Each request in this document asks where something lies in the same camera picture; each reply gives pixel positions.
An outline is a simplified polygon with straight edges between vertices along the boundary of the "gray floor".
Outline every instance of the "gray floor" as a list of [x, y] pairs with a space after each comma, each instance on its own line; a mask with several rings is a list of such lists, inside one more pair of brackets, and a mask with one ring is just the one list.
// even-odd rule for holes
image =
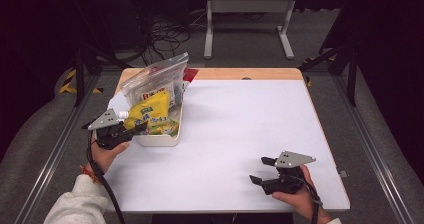
[[[294, 60], [285, 58], [275, 31], [280, 18], [271, 14], [257, 21], [240, 15], [216, 18], [211, 60], [203, 59], [204, 27], [193, 29], [190, 40], [183, 43], [176, 54], [187, 51], [189, 64], [194, 67], [297, 67], [304, 59], [318, 55], [317, 50], [337, 14], [337, 11], [325, 10], [293, 14], [288, 37], [295, 54]], [[131, 64], [144, 65], [141, 60]], [[346, 79], [345, 75], [341, 78], [331, 77], [325, 72], [325, 67], [325, 64], [320, 65], [305, 74], [312, 79], [309, 92], [336, 164], [340, 170], [350, 174], [343, 178], [343, 183], [351, 209], [332, 215], [340, 217], [343, 223], [424, 223], [423, 185], [401, 154], [362, 76], [358, 76], [357, 108], [351, 108], [346, 105], [345, 95], [339, 88], [340, 82]], [[56, 93], [66, 75], [64, 73], [58, 80]], [[66, 140], [63, 155], [47, 175], [48, 185], [41, 190], [40, 198], [33, 203], [33, 211], [25, 220], [28, 223], [41, 223], [58, 196], [72, 189], [75, 176], [80, 172], [79, 165], [85, 163], [86, 131], [80, 127], [105, 110], [119, 75], [120, 72], [112, 69], [103, 72], [95, 86], [104, 88], [104, 92], [89, 95], [68, 136], [64, 137], [61, 132], [66, 125], [69, 126], [68, 118], [75, 113], [75, 94], [57, 94], [53, 101], [25, 123], [0, 165], [0, 223], [13, 223], [27, 197], [34, 194], [31, 190], [37, 183], [39, 173], [43, 173], [43, 167], [57, 147], [58, 140]], [[372, 147], [377, 150], [377, 157], [387, 167], [390, 180], [379, 172], [374, 160], [376, 157], [370, 155], [364, 132], [360, 131], [352, 113], [363, 120], [365, 134], [369, 135]], [[388, 181], [388, 185], [394, 183], [397, 193], [389, 193], [387, 190], [392, 189], [384, 188], [387, 184], [385, 181]], [[391, 196], [401, 198], [403, 203], [400, 204], [406, 207], [406, 214], [397, 214], [399, 206], [396, 204], [399, 202], [392, 202]], [[105, 216], [108, 223], [118, 223], [114, 213]], [[126, 220], [128, 223], [147, 224], [150, 223], [150, 216], [126, 214]], [[307, 222], [295, 216], [295, 223]]]

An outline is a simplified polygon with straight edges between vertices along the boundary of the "white container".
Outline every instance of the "white container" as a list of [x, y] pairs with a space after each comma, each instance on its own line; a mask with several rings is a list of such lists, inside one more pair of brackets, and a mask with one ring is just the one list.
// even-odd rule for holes
[[[126, 111], [130, 109], [130, 105], [128, 104], [127, 100], [125, 99], [122, 92], [118, 92], [110, 101], [108, 109], [113, 109], [117, 116], [119, 115], [119, 112]], [[175, 146], [179, 142], [180, 137], [180, 130], [181, 130], [181, 117], [183, 113], [183, 105], [175, 107], [173, 110], [170, 111], [169, 117], [177, 121], [180, 125], [178, 128], [178, 133], [175, 136], [170, 135], [135, 135], [133, 137], [133, 141], [137, 142], [141, 146]]]
[[169, 117], [179, 124], [177, 135], [135, 135], [133, 140], [142, 146], [175, 146], [180, 140], [181, 116], [183, 106], [175, 108], [169, 113]]

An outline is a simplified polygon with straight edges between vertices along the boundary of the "black cable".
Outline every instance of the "black cable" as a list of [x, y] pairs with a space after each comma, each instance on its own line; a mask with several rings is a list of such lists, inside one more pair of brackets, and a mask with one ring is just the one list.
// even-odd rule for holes
[[201, 24], [198, 24], [197, 22], [201, 22], [202, 21], [202, 19], [204, 19], [205, 17], [207, 16], [207, 12], [205, 11], [205, 12], [203, 12], [202, 13], [202, 15], [200, 15], [199, 17], [197, 17], [196, 18], [196, 20], [194, 20], [190, 25], [189, 25], [189, 30], [193, 30], [193, 29], [195, 29], [196, 27], [199, 27], [199, 26], [201, 26], [201, 27], [206, 27], [205, 25], [201, 25]]
[[[140, 56], [146, 66], [153, 62], [154, 53], [165, 60], [162, 52], [172, 52], [175, 56], [175, 50], [181, 43], [190, 39], [188, 28], [173, 24], [175, 21], [172, 18], [154, 13], [153, 0], [132, 0], [132, 3], [145, 45]], [[168, 42], [170, 48], [160, 47], [161, 42]]]
[[317, 224], [318, 223], [319, 206], [322, 205], [322, 202], [321, 202], [321, 198], [318, 196], [318, 193], [315, 190], [315, 188], [311, 184], [309, 184], [305, 179], [302, 179], [302, 178], [299, 178], [299, 177], [290, 176], [290, 175], [283, 175], [282, 178], [288, 178], [288, 179], [297, 180], [297, 181], [300, 181], [300, 182], [302, 182], [303, 184], [306, 185], [306, 187], [308, 188], [309, 192], [311, 193], [312, 202], [313, 202], [313, 205], [314, 205], [314, 210], [313, 210], [313, 213], [312, 213], [311, 224]]
[[87, 160], [91, 165], [91, 169], [93, 169], [94, 175], [100, 180], [100, 182], [105, 187], [107, 193], [110, 196], [110, 199], [112, 200], [113, 206], [115, 207], [116, 214], [118, 215], [119, 222], [121, 224], [125, 224], [124, 216], [122, 215], [121, 209], [119, 208], [118, 201], [116, 200], [115, 194], [112, 191], [112, 188], [110, 187], [109, 183], [106, 181], [106, 179], [103, 177], [104, 172], [101, 170], [101, 168], [97, 165], [96, 160], [93, 159], [93, 152], [91, 150], [91, 145], [94, 143], [97, 144], [97, 141], [91, 142], [91, 136], [93, 134], [92, 131], [88, 132], [88, 147], [87, 147]]

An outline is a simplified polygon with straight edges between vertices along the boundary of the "hand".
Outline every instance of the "hand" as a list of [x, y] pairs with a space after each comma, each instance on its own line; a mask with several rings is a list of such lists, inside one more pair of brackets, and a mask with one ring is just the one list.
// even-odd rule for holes
[[[305, 165], [300, 166], [300, 169], [303, 171], [303, 175], [305, 176], [306, 181], [311, 184], [311, 186], [314, 186], [314, 183], [311, 179], [311, 174], [309, 173], [308, 168]], [[296, 194], [287, 194], [284, 192], [274, 192], [272, 193], [272, 197], [275, 199], [278, 199], [282, 202], [285, 202], [287, 204], [290, 204], [294, 207], [297, 213], [304, 216], [308, 220], [312, 219], [313, 211], [314, 211], [314, 205], [312, 202], [312, 196], [309, 192], [306, 185], [303, 185], [303, 187], [296, 193]], [[322, 208], [320, 207], [318, 212], [318, 223], [328, 223], [332, 219], [330, 215]]]
[[[130, 146], [129, 142], [123, 142], [117, 145], [112, 150], [107, 150], [99, 147], [93, 136], [91, 137], [91, 143], [93, 159], [96, 161], [97, 165], [100, 167], [103, 173], [106, 173], [109, 170], [109, 167], [110, 165], [112, 165], [112, 162], [115, 157], [118, 156], [118, 154], [120, 154], [121, 152], [125, 151]], [[87, 163], [85, 165], [85, 168], [87, 169], [87, 171], [94, 173], [90, 163]]]

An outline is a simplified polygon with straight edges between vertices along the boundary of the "metal stand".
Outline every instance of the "metal stand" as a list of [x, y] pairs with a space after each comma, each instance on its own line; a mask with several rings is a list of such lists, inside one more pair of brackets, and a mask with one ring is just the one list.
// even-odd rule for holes
[[347, 96], [349, 98], [350, 104], [352, 106], [356, 106], [355, 84], [356, 84], [358, 55], [356, 54], [353, 47], [348, 45], [343, 45], [343, 46], [331, 49], [330, 51], [327, 51], [326, 53], [318, 56], [317, 58], [313, 59], [307, 64], [298, 67], [298, 69], [301, 72], [304, 72], [335, 55], [337, 56], [334, 59], [334, 62], [328, 68], [328, 71], [330, 72], [331, 75], [339, 76], [343, 72], [343, 70], [346, 68], [346, 66], [350, 63], [348, 82], [347, 82]]
[[296, 0], [207, 0], [207, 30], [205, 40], [205, 59], [212, 58], [213, 26], [212, 13], [231, 12], [274, 12], [285, 13], [284, 23], [277, 27], [287, 59], [293, 59], [293, 51], [287, 38], [291, 14]]

